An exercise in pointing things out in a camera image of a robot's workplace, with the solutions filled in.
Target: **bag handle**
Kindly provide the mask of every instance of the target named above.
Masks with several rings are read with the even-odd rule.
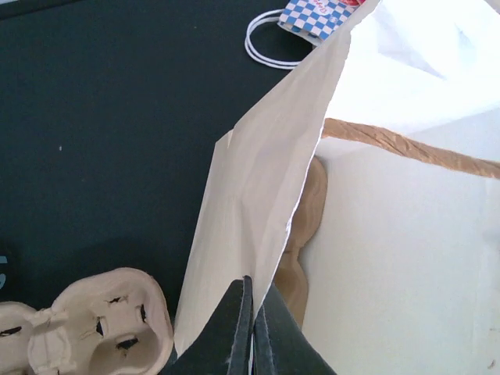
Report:
[[[425,145],[383,127],[325,119],[321,138],[326,137],[362,142],[406,158],[443,166],[449,170],[500,180],[500,162],[477,159],[458,152]]]

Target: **white cord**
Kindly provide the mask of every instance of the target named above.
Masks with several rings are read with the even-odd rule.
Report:
[[[263,65],[270,66],[271,68],[283,69],[283,70],[292,70],[294,69],[300,61],[279,61],[275,59],[270,59],[269,57],[265,57],[261,55],[253,46],[252,40],[250,39],[250,35],[253,30],[255,30],[260,25],[264,23],[272,22],[276,23],[280,17],[276,15],[280,15],[283,12],[283,9],[270,10],[269,12],[265,12],[260,16],[254,18],[251,23],[248,24],[247,27],[247,35],[245,38],[245,49],[248,55],[254,59],[256,62],[261,63]]]

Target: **checkered pattern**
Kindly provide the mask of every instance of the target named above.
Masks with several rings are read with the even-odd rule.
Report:
[[[319,45],[357,8],[341,0],[290,0],[281,13],[278,25]]]

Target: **open paper bag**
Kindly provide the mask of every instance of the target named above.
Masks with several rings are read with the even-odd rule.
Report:
[[[349,375],[500,371],[498,37],[482,0],[368,0],[248,111],[215,147],[177,351],[233,279],[259,310],[317,155],[315,349]]]

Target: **brown paper handle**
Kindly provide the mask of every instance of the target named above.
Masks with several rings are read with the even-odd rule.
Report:
[[[458,152],[425,145],[383,127],[326,119],[321,137],[362,142],[406,158],[443,166],[449,170],[500,179],[500,162],[477,159]]]

